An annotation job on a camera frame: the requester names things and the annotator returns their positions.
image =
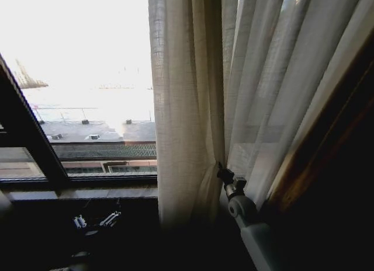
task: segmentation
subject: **window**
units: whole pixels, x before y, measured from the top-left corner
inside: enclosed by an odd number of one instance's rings
[[[148,0],[0,6],[0,184],[154,175]]]
[[[25,148],[0,148],[0,177],[27,178],[30,176],[43,176],[43,173]]]

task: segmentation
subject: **window sill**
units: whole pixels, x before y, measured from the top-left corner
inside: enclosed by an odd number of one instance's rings
[[[92,198],[157,198],[157,185],[132,186],[127,188],[82,188],[63,190],[57,195],[55,191],[8,191],[3,192],[10,201],[21,200],[54,200],[54,199],[92,199]]]
[[[139,173],[106,173],[106,174],[73,174],[61,190],[68,189],[103,189],[122,188],[134,185],[157,185],[156,172]],[[53,191],[53,185],[41,177],[34,178],[2,178],[0,188],[11,191]]]

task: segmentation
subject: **curtain fold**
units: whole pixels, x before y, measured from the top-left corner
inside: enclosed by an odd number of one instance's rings
[[[213,219],[224,161],[221,0],[149,0],[165,227]]]
[[[12,203],[0,190],[0,221],[11,210]]]
[[[374,0],[149,1],[161,221],[214,217],[218,162],[260,208]]]

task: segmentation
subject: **railing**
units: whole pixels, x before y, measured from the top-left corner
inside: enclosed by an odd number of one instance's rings
[[[38,121],[44,122],[81,122],[88,121],[108,121],[110,111],[98,107],[34,107],[32,108]],[[133,110],[124,113],[121,111],[123,121],[131,119],[132,121],[151,122],[154,121],[152,112],[135,113]]]

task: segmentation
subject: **metal railing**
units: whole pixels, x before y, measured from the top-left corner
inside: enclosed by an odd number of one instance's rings
[[[32,111],[38,121],[44,122],[81,122],[82,120],[88,121],[106,121],[108,112],[103,111],[98,107],[33,107]],[[123,121],[131,119],[137,122],[151,122],[152,115],[151,111],[148,111],[143,116],[131,116],[128,115]]]

